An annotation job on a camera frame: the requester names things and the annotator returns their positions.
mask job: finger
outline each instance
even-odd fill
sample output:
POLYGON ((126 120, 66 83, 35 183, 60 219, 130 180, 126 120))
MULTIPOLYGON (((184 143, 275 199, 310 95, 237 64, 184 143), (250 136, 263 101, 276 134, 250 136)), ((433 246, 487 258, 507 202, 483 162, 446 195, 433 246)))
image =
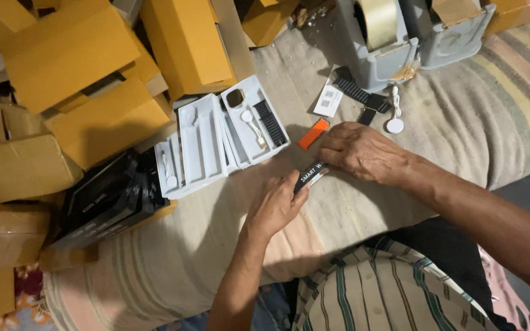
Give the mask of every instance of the finger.
POLYGON ((291 200, 291 209, 298 213, 300 208, 304 206, 306 200, 308 200, 308 195, 310 194, 310 186, 306 185, 302 187, 298 193, 294 196, 294 199, 291 200))
POLYGON ((298 182, 298 178, 300 177, 300 172, 296 169, 291 170, 289 173, 287 173, 281 180, 282 184, 291 184, 293 187, 298 182))
POLYGON ((340 138, 340 139, 349 139, 353 137, 356 133, 353 130, 345 130, 342 128, 334 127, 334 130, 330 130, 327 137, 340 138))
POLYGON ((321 147, 316 158, 324 163, 340 167, 341 154, 330 148, 321 147))
POLYGON ((320 147, 329 148, 331 150, 335 151, 343 151, 346 147, 347 141, 345 139, 339 139, 339 138, 333 138, 326 136, 322 143, 320 144, 320 147))

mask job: right hand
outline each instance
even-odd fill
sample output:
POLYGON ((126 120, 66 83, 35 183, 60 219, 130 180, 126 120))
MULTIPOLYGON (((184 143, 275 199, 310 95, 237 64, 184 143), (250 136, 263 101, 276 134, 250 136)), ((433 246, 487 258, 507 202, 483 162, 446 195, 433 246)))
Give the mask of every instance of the right hand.
POLYGON ((411 155, 371 127, 343 122, 324 137, 317 158, 357 178, 397 186, 411 155))

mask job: box lid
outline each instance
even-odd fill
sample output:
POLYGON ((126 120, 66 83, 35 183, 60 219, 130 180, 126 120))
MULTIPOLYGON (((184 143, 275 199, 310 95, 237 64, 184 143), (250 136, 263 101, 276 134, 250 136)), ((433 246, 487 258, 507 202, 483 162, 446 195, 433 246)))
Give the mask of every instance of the box lid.
POLYGON ((151 137, 169 117, 139 79, 47 121, 63 151, 83 169, 151 137))
POLYGON ((13 87, 39 113, 140 56, 105 0, 79 0, 23 29, 0 48, 13 87))
POLYGON ((51 134, 0 144, 0 203, 59 192, 82 177, 51 134))

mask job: man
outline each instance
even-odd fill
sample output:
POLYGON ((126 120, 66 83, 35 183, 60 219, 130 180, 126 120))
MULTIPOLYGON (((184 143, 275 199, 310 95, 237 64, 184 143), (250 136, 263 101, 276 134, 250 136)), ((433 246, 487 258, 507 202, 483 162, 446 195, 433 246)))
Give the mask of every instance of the man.
MULTIPOLYGON (((398 147, 378 131, 357 123, 342 123, 333 127, 321 144, 318 159, 358 180, 373 180, 401 188, 472 237, 501 265, 530 285, 528 211, 398 147)), ((295 170, 286 177, 272 178, 267 182, 263 195, 254 201, 230 266, 218 288, 208 330, 250 328, 269 239, 297 216, 308 198, 307 188, 293 195, 297 180, 298 171, 295 170)), ((431 238, 423 242, 430 244, 431 238)), ((355 247, 302 279, 294 328, 513 328, 492 313, 489 297, 481 300, 480 305, 472 301, 438 269, 439 264, 435 267, 421 255, 427 253, 416 252, 385 238, 376 243, 375 248, 355 247)), ((450 257, 463 260, 463 257, 454 256, 455 249, 461 248, 455 247, 453 237, 452 244, 450 257)), ((444 266, 447 265, 446 258, 441 263, 444 266)), ((448 269, 455 273, 460 268, 463 267, 453 265, 448 269)), ((467 284, 480 281, 467 275, 456 278, 467 284)), ((474 296, 480 296, 478 292, 475 291, 474 296)))

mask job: left hand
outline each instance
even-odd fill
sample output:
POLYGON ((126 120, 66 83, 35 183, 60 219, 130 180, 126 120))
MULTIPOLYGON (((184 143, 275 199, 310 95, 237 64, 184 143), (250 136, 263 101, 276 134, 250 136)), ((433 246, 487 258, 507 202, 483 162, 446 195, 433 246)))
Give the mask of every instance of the left hand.
POLYGON ((293 190, 299 175, 298 170, 292 170, 284 177, 269 179, 261 196, 253 200, 243 230, 254 230, 270 239, 295 219, 308 199, 309 192, 309 186, 306 185, 294 196, 293 190))

